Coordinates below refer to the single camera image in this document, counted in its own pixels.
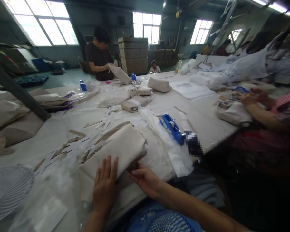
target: green floor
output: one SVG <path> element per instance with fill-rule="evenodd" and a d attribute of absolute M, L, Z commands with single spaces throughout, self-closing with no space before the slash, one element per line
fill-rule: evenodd
<path fill-rule="evenodd" d="M 183 65 L 188 63 L 189 60 L 183 60 Z M 161 72 L 168 72 L 175 70 L 176 65 L 171 67 L 161 67 Z M 43 73 L 37 73 L 34 74 L 35 76 L 39 75 L 48 75 L 49 79 L 48 81 L 40 86 L 30 87 L 26 88 L 27 91 L 42 88 L 42 89 L 51 89 L 51 88 L 57 88 L 57 87 L 63 87 L 63 86 L 71 86 L 71 85 L 78 85 L 80 83 L 80 80 L 86 81 L 95 81 L 95 75 L 90 75 L 87 73 L 84 73 L 80 68 L 74 68 L 74 69 L 67 69 L 66 72 L 63 75 L 59 76 L 53 76 L 51 72 L 43 72 Z"/>

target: forearm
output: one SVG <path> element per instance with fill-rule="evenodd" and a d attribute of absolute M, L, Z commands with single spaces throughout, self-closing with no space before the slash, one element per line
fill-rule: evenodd
<path fill-rule="evenodd" d="M 251 116 L 262 125 L 274 131 L 287 131 L 287 128 L 282 124 L 270 111 L 261 108 L 258 104 L 251 104 L 246 107 Z"/>
<path fill-rule="evenodd" d="M 89 62 L 89 66 L 90 66 L 90 69 L 94 72 L 101 72 L 101 71 L 107 70 L 106 66 L 96 66 L 90 62 Z"/>
<path fill-rule="evenodd" d="M 87 220 L 84 232 L 102 232 L 107 223 L 107 219 L 108 216 L 92 211 Z"/>
<path fill-rule="evenodd" d="M 211 205 L 164 183 L 158 201 L 195 221 L 203 230 L 211 231 L 249 231 L 246 227 L 220 212 Z"/>

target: dark shirt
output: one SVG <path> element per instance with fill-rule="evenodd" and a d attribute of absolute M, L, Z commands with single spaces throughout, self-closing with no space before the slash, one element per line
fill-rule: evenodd
<path fill-rule="evenodd" d="M 89 42 L 86 45 L 86 56 L 88 62 L 94 62 L 95 66 L 104 66 L 108 63 L 114 63 L 114 59 L 109 49 L 101 50 L 94 45 L 93 42 Z M 95 72 L 96 79 L 98 81 L 108 81 L 114 79 L 112 71 L 104 70 L 101 72 Z"/>
<path fill-rule="evenodd" d="M 219 47 L 216 51 L 216 55 L 218 56 L 229 56 L 230 54 L 227 53 L 226 49 L 223 47 Z"/>

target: short hair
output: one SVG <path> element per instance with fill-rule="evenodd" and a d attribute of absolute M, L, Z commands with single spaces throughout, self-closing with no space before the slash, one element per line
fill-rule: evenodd
<path fill-rule="evenodd" d="M 230 39 L 227 39 L 226 41 L 223 42 L 222 45 L 227 45 L 227 44 L 230 44 L 232 41 Z"/>
<path fill-rule="evenodd" d="M 103 42 L 103 43 L 108 44 L 110 42 L 110 36 L 109 36 L 109 34 L 101 26 L 98 26 L 98 27 L 95 28 L 95 30 L 94 30 L 94 37 L 96 37 L 97 40 L 100 43 Z"/>
<path fill-rule="evenodd" d="M 245 45 L 247 45 L 247 44 L 250 44 L 251 43 L 251 40 L 247 40 L 245 43 L 243 43 L 242 44 L 242 46 L 240 46 L 240 47 L 244 47 Z"/>

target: stack of cardboard boxes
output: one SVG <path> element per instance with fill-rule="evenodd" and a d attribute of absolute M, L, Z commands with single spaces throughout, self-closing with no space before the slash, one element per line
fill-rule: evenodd
<path fill-rule="evenodd" d="M 160 49 L 148 51 L 148 65 L 151 66 L 153 60 L 157 61 L 159 67 L 173 66 L 178 62 L 178 50 Z"/>
<path fill-rule="evenodd" d="M 121 67 L 127 75 L 148 72 L 148 38 L 122 37 L 118 46 Z"/>

